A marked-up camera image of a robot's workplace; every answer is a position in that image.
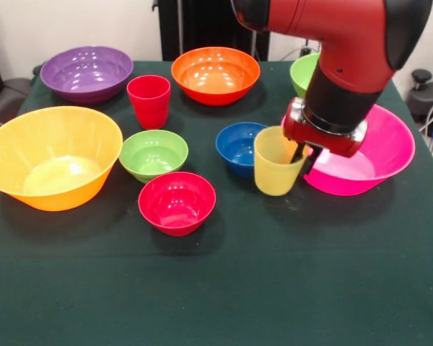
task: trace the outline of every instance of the bowl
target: bowl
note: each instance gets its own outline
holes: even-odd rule
[[[217,195],[203,177],[172,172],[148,182],[138,197],[143,217],[169,236],[194,232],[213,211]]]
[[[42,82],[78,105],[99,105],[125,88],[133,61],[114,48],[87,46],[59,53],[43,64]]]
[[[149,180],[179,170],[188,158],[188,144],[176,133],[145,130],[129,137],[119,157],[122,166],[137,180]]]
[[[101,190],[121,148],[121,129],[96,110],[29,112],[0,127],[0,191],[40,210],[78,207]]]
[[[172,64],[172,75],[191,99],[222,106],[248,93],[260,76],[260,66],[240,50],[205,47],[179,56]]]
[[[318,64],[319,55],[319,53],[311,53],[302,56],[290,66],[290,78],[298,97],[305,98],[312,74]]]
[[[216,150],[235,174],[253,177],[253,142],[265,127],[258,123],[235,123],[216,137]]]
[[[366,119],[367,134],[358,152],[346,158],[323,150],[305,176],[309,184],[331,195],[360,195],[412,162],[415,140],[399,117],[375,105]]]

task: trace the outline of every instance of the pink bowl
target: pink bowl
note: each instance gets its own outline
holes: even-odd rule
[[[148,182],[138,197],[143,217],[169,236],[194,232],[214,209],[217,195],[210,182],[188,172],[160,175]]]
[[[332,195],[360,195],[412,162],[415,140],[399,117],[375,105],[366,119],[369,127],[359,151],[346,158],[324,150],[305,176],[309,184]]]

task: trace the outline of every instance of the white wall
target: white wall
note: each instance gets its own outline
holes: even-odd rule
[[[416,68],[426,68],[433,73],[433,9],[416,49],[407,64],[393,79],[403,96],[406,96],[413,86],[411,72]]]
[[[305,40],[296,37],[272,34],[269,50],[269,60],[277,61],[291,50],[301,47]],[[298,58],[298,52],[292,54],[286,60]],[[416,68],[426,68],[433,73],[433,9],[427,27],[420,38],[419,44],[409,58],[407,64],[398,71],[393,79],[399,92],[405,96],[413,86],[411,72]]]
[[[0,0],[0,72],[31,77],[34,66],[81,45],[107,45],[134,60],[161,60],[151,0]]]
[[[160,60],[158,11],[151,0],[0,0],[0,70],[5,79],[31,76],[52,55],[79,45],[109,45],[134,60]],[[277,61],[304,40],[271,36],[269,59]],[[298,52],[287,60],[298,57]],[[401,94],[415,68],[433,72],[433,10],[416,50],[394,78]]]

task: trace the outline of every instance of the red bowl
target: red bowl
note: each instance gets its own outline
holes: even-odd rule
[[[260,66],[248,54],[226,47],[204,47],[179,56],[172,76],[197,102],[222,106],[238,101],[260,77]]]
[[[200,175],[172,172],[143,187],[138,207],[156,229],[169,236],[186,236],[209,217],[216,201],[215,189]]]

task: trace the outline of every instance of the small green bowl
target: small green bowl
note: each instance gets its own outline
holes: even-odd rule
[[[294,84],[295,92],[303,99],[305,98],[308,85],[310,85],[312,74],[318,64],[319,55],[319,53],[312,53],[302,56],[290,66],[290,78]]]
[[[188,158],[188,144],[176,133],[145,130],[123,142],[119,161],[146,184],[159,175],[179,170]]]

